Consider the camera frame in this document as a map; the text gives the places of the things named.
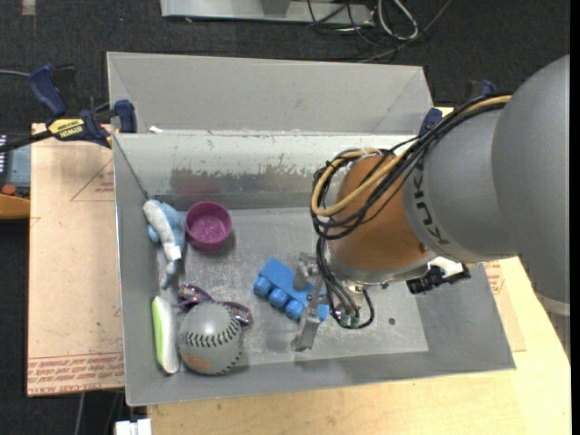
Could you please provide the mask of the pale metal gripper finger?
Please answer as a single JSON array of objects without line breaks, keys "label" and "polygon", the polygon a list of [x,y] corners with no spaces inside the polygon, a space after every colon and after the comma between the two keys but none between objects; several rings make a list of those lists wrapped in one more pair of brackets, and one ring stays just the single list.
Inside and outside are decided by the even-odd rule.
[{"label": "pale metal gripper finger", "polygon": [[320,324],[321,320],[318,317],[318,310],[307,306],[301,315],[298,332],[291,342],[292,350],[295,352],[311,350],[314,346]]},{"label": "pale metal gripper finger", "polygon": [[317,257],[300,253],[295,266],[293,288],[296,291],[315,290],[318,287],[319,267]]}]

